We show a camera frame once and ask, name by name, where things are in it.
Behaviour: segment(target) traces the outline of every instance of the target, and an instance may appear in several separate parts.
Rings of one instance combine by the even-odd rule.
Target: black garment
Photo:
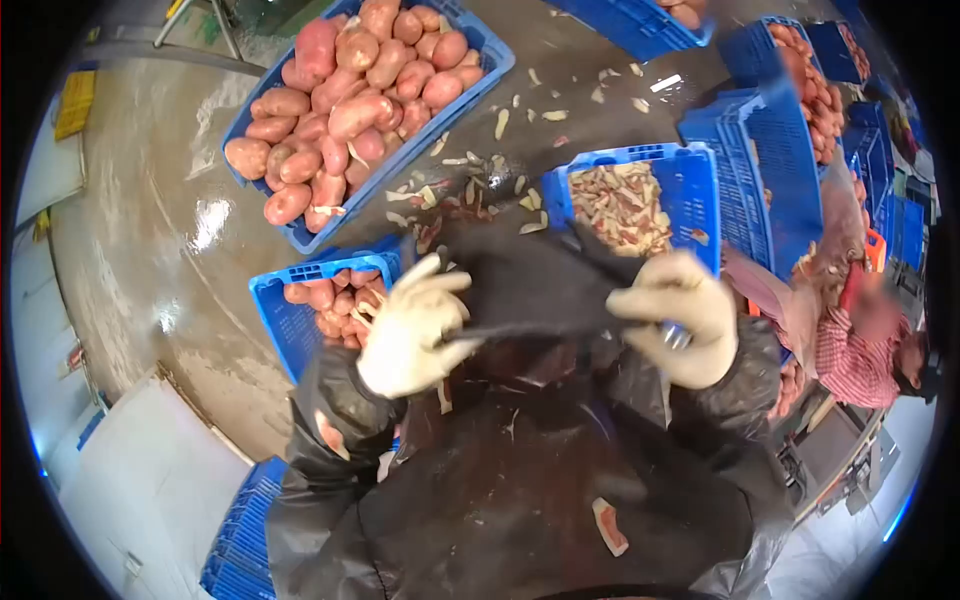
[[[277,597],[746,597],[792,518],[757,439],[777,397],[776,338],[758,320],[739,334],[724,380],[673,389],[667,430],[641,415],[644,398],[662,398],[651,377],[615,377],[611,395],[586,374],[524,392],[464,386],[437,417],[435,392],[373,396],[355,352],[326,348],[298,389],[291,468],[267,520]],[[349,462],[318,442],[316,410],[344,433]],[[404,414],[429,416],[432,444],[374,484]],[[618,558],[594,522],[598,496],[630,543]]]

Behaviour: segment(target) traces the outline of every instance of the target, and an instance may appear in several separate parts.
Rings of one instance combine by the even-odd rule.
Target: red checkered shirt
[[[837,400],[864,408],[888,408],[900,395],[894,380],[894,352],[910,333],[906,317],[882,342],[852,331],[850,313],[828,306],[817,327],[817,375]]]

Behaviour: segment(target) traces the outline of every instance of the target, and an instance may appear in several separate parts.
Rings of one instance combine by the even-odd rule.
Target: potato
[[[289,59],[280,69],[280,78],[287,87],[309,94],[314,87],[324,82],[324,77],[297,70],[297,59]]]
[[[262,139],[271,144],[278,144],[297,125],[297,117],[267,117],[254,119],[245,132],[247,137]]]
[[[410,7],[410,14],[420,20],[425,32],[435,32],[440,29],[440,13],[430,7],[424,5]]]
[[[363,29],[343,32],[340,36],[343,41],[337,41],[338,67],[362,73],[373,66],[380,53],[376,36]]]
[[[317,175],[321,164],[323,157],[319,152],[297,152],[283,161],[280,180],[284,183],[303,183]]]
[[[403,105],[403,121],[396,134],[404,141],[416,135],[430,120],[430,107],[423,100],[412,100]]]
[[[337,69],[325,82],[314,87],[310,94],[310,105],[313,111],[317,114],[329,114],[333,106],[340,102],[340,99],[359,81],[361,81],[360,73],[348,69]]]
[[[423,35],[423,23],[410,11],[400,11],[394,20],[394,37],[410,46]]]
[[[446,32],[437,38],[430,59],[438,71],[452,69],[467,55],[467,37],[460,32]]]
[[[310,288],[302,283],[287,283],[283,286],[283,298],[291,304],[307,304],[310,301]]]
[[[437,74],[433,64],[425,60],[407,62],[396,76],[396,96],[402,102],[419,98],[427,80]]]
[[[250,115],[254,119],[266,119],[271,116],[269,112],[263,107],[263,102],[259,98],[250,103]]]
[[[464,85],[453,73],[437,73],[423,88],[423,101],[431,108],[443,108],[464,93]]]
[[[450,73],[453,73],[457,76],[464,89],[473,87],[477,82],[484,78],[484,75],[486,75],[486,73],[484,73],[483,69],[480,67],[470,65],[458,66],[450,71]]]
[[[394,21],[399,12],[400,0],[364,0],[358,15],[364,28],[383,43],[394,32]]]
[[[271,87],[263,92],[260,100],[267,112],[278,117],[296,117],[310,112],[309,96],[291,87]]]
[[[686,4],[670,7],[670,16],[690,31],[700,29],[700,15]]]
[[[393,109],[391,100],[380,95],[346,100],[330,113],[330,137],[342,142],[353,139],[378,118],[389,118]]]
[[[313,322],[327,339],[339,338],[341,329],[337,325],[328,321],[323,313],[317,313],[313,316]]]
[[[267,200],[263,206],[263,216],[270,225],[286,225],[301,216],[310,206],[312,195],[309,185],[288,183]]]
[[[333,306],[333,299],[336,294],[333,293],[333,281],[329,279],[311,279],[304,285],[310,290],[310,296],[307,302],[314,310],[329,310]]]
[[[457,66],[480,66],[480,53],[476,50],[467,50]]]
[[[321,142],[324,155],[324,169],[329,175],[343,175],[350,159],[346,142],[338,142],[329,135]]]
[[[417,45],[414,46],[414,48],[417,49],[417,56],[420,57],[420,60],[426,60],[427,62],[433,60],[433,51],[434,48],[437,47],[438,41],[440,41],[440,34],[436,32],[423,34],[423,37],[421,37]]]
[[[294,40],[296,67],[304,76],[329,77],[336,69],[337,25],[316,18],[303,26]]]
[[[277,144],[270,149],[270,153],[267,154],[267,173],[270,173],[277,178],[280,177],[280,166],[283,164],[283,161],[294,155],[294,148],[288,146],[287,144]]]
[[[343,290],[337,294],[337,298],[333,300],[333,312],[346,316],[350,314],[355,304],[356,302],[353,301],[353,293],[350,292],[350,290]]]
[[[318,140],[326,135],[326,121],[327,117],[325,114],[307,112],[297,121],[297,126],[294,127],[294,134],[308,142]]]
[[[274,175],[270,171],[267,171],[267,174],[263,176],[263,180],[267,183],[267,187],[275,192],[278,192],[287,186],[286,183],[280,180],[279,175]]]
[[[361,131],[350,143],[353,144],[353,151],[367,161],[379,160],[386,152],[383,137],[373,127]]]
[[[227,163],[248,180],[258,180],[267,174],[267,155],[270,144],[252,137],[234,137],[224,146]]]

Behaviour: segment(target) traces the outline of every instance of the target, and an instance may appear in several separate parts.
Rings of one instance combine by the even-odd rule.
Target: wet concrete floor
[[[516,66],[451,129],[440,156],[424,154],[388,189],[414,170],[431,181],[462,177],[462,167],[444,167],[441,159],[466,151],[504,155],[514,174],[536,181],[581,152],[680,141],[676,123],[684,111],[729,78],[715,44],[652,60],[638,77],[629,66],[635,59],[578,21],[551,16],[552,7],[539,0],[464,5],[510,45]],[[724,14],[721,31],[770,13],[837,16],[827,0],[714,5]],[[269,66],[289,43],[248,36],[241,45],[248,60]],[[224,50],[222,40],[215,49]],[[532,86],[529,68],[541,85]],[[606,78],[599,104],[590,96],[604,69],[620,76]],[[650,90],[674,74],[679,84]],[[264,221],[264,197],[239,187],[220,155],[224,131],[255,83],[170,61],[103,65],[84,132],[88,185],[81,197],[54,206],[52,243],[64,301],[108,398],[119,398],[159,360],[228,437],[260,460],[282,455],[291,423],[284,397],[292,384],[247,283],[303,256]],[[637,111],[632,98],[646,100],[649,113]],[[493,106],[512,113],[499,141]],[[569,118],[529,123],[528,108],[565,109]],[[555,148],[563,136],[568,141]],[[378,195],[332,243],[395,231],[384,218],[388,209],[396,207]]]

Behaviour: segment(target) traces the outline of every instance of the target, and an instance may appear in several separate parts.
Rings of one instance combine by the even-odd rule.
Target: hand
[[[441,260],[427,255],[394,285],[373,322],[357,371],[375,394],[395,398],[425,390],[449,375],[481,344],[438,347],[444,334],[469,318],[453,292],[470,286],[468,273],[437,275]]]
[[[733,363],[737,343],[733,297],[689,252],[648,260],[633,287],[610,294],[607,310],[621,319],[651,323],[628,329],[623,338],[678,385],[706,388]],[[658,325],[663,321],[682,325],[692,335],[689,346],[669,348]]]

